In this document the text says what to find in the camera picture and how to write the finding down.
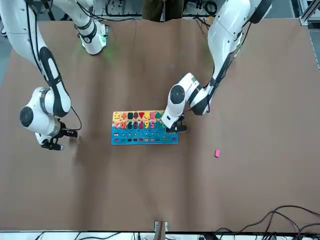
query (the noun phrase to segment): brown table surface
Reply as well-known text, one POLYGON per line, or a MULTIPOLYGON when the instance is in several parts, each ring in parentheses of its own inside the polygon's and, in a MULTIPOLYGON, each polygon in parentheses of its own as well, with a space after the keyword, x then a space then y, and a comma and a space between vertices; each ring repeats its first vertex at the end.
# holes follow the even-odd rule
MULTIPOLYGON (((111 25, 108 47, 90 56, 72 22, 40 24, 83 123, 62 152, 40 148, 21 126, 20 109, 46 84, 11 53, 0 89, 0 229, 152 231, 167 221, 170 231, 237 231, 280 205, 320 212, 320 73, 307 27, 253 25, 210 114, 188 112, 179 144, 111 146, 113 111, 164 109, 185 73, 206 84, 213 70, 194 20, 111 25)), ((79 125, 73 113, 63 120, 79 125)), ((270 231, 294 230, 276 216, 270 231)))

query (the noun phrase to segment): robotic arm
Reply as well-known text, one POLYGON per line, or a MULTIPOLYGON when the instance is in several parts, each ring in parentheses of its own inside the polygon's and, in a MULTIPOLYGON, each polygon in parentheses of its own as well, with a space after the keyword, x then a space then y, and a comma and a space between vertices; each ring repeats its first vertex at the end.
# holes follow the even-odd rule
POLYGON ((208 45, 214 60, 214 71, 210 82, 203 87, 192 73, 186 74, 169 93, 162 122, 168 132, 183 132, 186 126, 178 126, 184 118, 184 108, 189 104, 195 115, 210 111, 212 98, 224 78, 240 46, 243 28, 247 21, 258 23, 272 7, 272 0, 227 0, 216 14, 208 31, 208 45))
MULTIPOLYGON (((63 150, 64 146, 57 143, 59 138, 78 136, 76 129, 66 128, 59 119, 67 115, 72 108, 71 99, 55 58, 40 34, 36 15, 28 2, 30 1, 0 0, 0 16, 13 49, 39 68, 49 86, 37 87, 33 91, 30 101, 20 112, 20 122, 35 133, 42 148, 63 150)), ((98 54, 106 46, 104 24, 95 22, 84 14, 74 0, 54 0, 54 4, 72 18, 82 45, 89 54, 98 54)), ((89 0, 84 0, 81 5, 90 4, 89 0)))

